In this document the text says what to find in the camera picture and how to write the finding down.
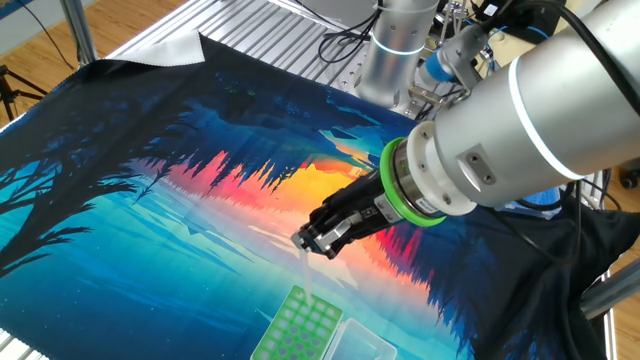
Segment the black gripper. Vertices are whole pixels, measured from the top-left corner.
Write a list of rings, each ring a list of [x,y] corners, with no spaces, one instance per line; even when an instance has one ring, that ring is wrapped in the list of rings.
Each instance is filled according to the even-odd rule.
[[[374,170],[327,197],[291,236],[291,241],[304,252],[334,259],[356,239],[400,221],[385,195],[379,171]]]

